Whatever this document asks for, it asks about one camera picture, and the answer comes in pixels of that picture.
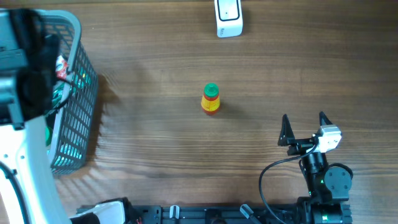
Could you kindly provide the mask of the sriracha bottle green cap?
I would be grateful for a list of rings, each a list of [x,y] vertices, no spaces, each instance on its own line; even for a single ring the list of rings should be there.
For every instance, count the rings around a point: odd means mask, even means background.
[[[201,99],[201,107],[207,115],[217,113],[220,108],[220,91],[217,84],[208,83],[205,85]]]

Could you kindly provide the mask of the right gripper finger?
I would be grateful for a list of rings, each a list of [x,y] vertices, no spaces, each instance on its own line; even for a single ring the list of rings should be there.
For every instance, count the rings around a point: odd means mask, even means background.
[[[279,139],[277,142],[278,146],[289,146],[295,143],[294,132],[292,131],[292,127],[290,125],[289,118],[287,114],[282,116],[282,126],[280,130]]]
[[[321,111],[319,113],[319,121],[320,121],[320,126],[326,126],[326,125],[332,125],[333,123],[328,119],[326,114]]]

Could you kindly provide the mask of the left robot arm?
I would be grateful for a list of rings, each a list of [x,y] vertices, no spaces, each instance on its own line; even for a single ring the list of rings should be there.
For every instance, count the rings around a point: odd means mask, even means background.
[[[68,216],[55,174],[83,166],[98,76],[68,11],[1,10],[1,197],[11,223],[127,223],[122,199]]]

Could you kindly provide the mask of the green lid jar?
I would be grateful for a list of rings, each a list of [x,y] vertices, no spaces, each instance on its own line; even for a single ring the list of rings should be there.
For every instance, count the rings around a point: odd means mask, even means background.
[[[45,127],[45,145],[50,146],[52,143],[52,128]]]

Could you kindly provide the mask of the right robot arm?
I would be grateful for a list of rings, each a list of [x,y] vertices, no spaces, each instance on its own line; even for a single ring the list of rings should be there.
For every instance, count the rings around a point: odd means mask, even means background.
[[[287,146],[287,154],[300,156],[299,167],[305,178],[308,196],[297,199],[290,223],[352,223],[349,191],[353,171],[341,163],[330,164],[326,153],[342,140],[339,127],[324,112],[319,113],[320,127],[310,138],[297,139],[288,116],[282,117],[279,146]]]

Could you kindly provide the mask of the green 3M gloves packet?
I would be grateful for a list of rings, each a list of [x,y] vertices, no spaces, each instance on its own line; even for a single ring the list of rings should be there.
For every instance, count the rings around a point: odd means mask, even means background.
[[[58,113],[58,111],[63,108],[69,101],[70,94],[66,94],[66,98],[63,99],[63,89],[65,86],[68,87],[68,90],[71,88],[71,84],[68,82],[63,82],[59,85],[54,91],[52,96],[52,108],[46,112],[46,116],[50,116],[51,114]]]

